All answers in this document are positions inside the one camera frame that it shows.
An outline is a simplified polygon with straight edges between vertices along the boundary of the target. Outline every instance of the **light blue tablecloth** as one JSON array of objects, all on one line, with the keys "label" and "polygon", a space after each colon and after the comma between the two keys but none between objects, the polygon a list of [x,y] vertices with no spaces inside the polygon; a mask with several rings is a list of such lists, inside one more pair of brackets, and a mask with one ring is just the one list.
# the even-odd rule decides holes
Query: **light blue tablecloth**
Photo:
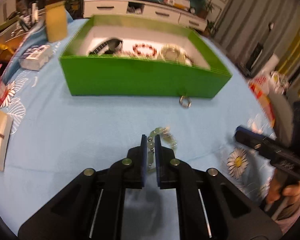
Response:
[{"label": "light blue tablecloth", "polygon": [[[52,44],[55,55],[39,72],[15,64],[5,73],[6,81],[16,80],[17,92],[4,109],[14,123],[5,170],[0,172],[0,216],[15,234],[85,168],[110,167],[140,144],[142,134],[149,135],[156,127],[170,127],[178,141],[177,158],[199,170],[215,167],[225,175],[229,154],[241,147],[233,140],[238,125],[253,124],[273,133],[245,80],[206,39],[233,74],[213,99],[192,98],[191,107],[184,109],[179,98],[71,96],[58,56],[85,21],[69,21],[68,37]],[[44,40],[44,35],[44,31],[33,35],[25,46]],[[273,170],[255,152],[247,150],[247,156],[243,175],[228,177],[257,201],[264,196]],[[159,190],[155,174],[148,175],[142,191],[127,190],[122,239],[178,238],[175,190]]]}]

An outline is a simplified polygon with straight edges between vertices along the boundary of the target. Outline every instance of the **white flower pattern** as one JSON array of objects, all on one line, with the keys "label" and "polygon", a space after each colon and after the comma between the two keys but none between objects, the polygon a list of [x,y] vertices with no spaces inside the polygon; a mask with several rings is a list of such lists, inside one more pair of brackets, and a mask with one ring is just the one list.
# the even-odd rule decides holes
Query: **white flower pattern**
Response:
[{"label": "white flower pattern", "polygon": [[12,81],[11,83],[9,83],[7,86],[7,96],[6,98],[4,99],[2,105],[0,106],[0,108],[3,108],[3,107],[8,107],[10,102],[11,102],[11,99],[14,97],[14,95],[16,94],[16,91],[15,91],[15,88],[16,88],[16,82],[15,81]]},{"label": "white flower pattern", "polygon": [[234,151],[228,158],[228,170],[231,177],[239,179],[244,170],[248,166],[249,162],[246,158],[246,151],[242,148],[234,148]]},{"label": "white flower pattern", "polygon": [[268,177],[266,183],[262,185],[259,189],[258,197],[264,199],[269,191],[271,177]]},{"label": "white flower pattern", "polygon": [[[23,70],[21,73],[18,74],[18,76],[13,82],[7,85],[8,89],[12,89],[11,93],[13,94],[13,96],[15,96],[15,94],[18,93],[27,83],[27,81],[29,80],[29,78],[27,78],[29,73],[31,73],[31,71]],[[20,97],[11,98],[13,96],[10,95],[10,101],[7,100],[6,104],[2,104],[1,106],[7,107],[7,114],[13,117],[12,128],[10,131],[11,135],[17,131],[20,123],[26,115],[26,108],[22,104]]]}]

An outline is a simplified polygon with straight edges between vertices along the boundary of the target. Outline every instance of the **beaded bracelet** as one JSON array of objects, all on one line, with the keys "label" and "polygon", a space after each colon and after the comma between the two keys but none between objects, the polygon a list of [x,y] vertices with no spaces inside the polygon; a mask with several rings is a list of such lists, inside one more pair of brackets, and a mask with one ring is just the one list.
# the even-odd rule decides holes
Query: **beaded bracelet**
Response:
[{"label": "beaded bracelet", "polygon": [[171,149],[175,152],[177,150],[177,142],[175,138],[172,136],[171,133],[169,133],[169,128],[165,127],[157,127],[154,129],[150,135],[148,136],[148,142],[147,142],[147,148],[149,149],[148,152],[148,172],[152,172],[155,170],[155,168],[150,168],[154,161],[154,138],[155,136],[159,134],[162,135],[162,139],[170,144]]},{"label": "beaded bracelet", "polygon": [[[149,54],[149,53],[146,53],[146,54],[141,53],[141,51],[138,50],[138,47],[151,49],[151,50],[152,50],[152,54]],[[139,55],[139,56],[142,56],[142,54],[144,54],[146,57],[151,57],[151,56],[152,56],[152,57],[155,57],[155,56],[157,55],[157,49],[154,48],[154,47],[152,47],[152,45],[149,45],[149,44],[144,44],[144,43],[137,44],[137,43],[136,43],[135,45],[132,46],[132,49],[133,49],[133,51],[134,51],[137,55]]]}]

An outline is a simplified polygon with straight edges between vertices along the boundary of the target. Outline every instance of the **finger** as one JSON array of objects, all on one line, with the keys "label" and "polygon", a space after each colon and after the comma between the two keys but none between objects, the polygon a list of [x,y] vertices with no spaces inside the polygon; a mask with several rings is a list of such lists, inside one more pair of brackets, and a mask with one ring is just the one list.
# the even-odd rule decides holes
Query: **finger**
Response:
[{"label": "finger", "polygon": [[271,204],[278,199],[280,199],[280,194],[278,191],[269,191],[268,195],[266,196],[266,203]]},{"label": "finger", "polygon": [[295,196],[295,197],[289,197],[289,200],[288,200],[287,205],[288,205],[288,206],[289,206],[289,205],[292,205],[292,204],[298,202],[299,199],[300,199],[300,194],[299,194],[298,196]]},{"label": "finger", "polygon": [[269,191],[278,191],[281,187],[280,183],[277,180],[276,174],[277,174],[277,170],[274,171],[274,176],[270,181]]},{"label": "finger", "polygon": [[282,191],[282,195],[291,197],[300,195],[300,181],[298,181],[297,185],[289,185],[285,187]]}]

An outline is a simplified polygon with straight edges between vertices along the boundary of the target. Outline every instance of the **small box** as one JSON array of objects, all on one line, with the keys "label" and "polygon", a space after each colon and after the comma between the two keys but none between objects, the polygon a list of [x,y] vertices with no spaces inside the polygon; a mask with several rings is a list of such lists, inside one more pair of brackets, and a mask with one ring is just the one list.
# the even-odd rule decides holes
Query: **small box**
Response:
[{"label": "small box", "polygon": [[22,68],[39,71],[53,55],[50,45],[31,46],[19,58]]},{"label": "small box", "polygon": [[190,8],[190,1],[189,0],[174,0],[175,5],[184,8]]},{"label": "small box", "polygon": [[163,0],[164,3],[174,6],[174,0]]}]

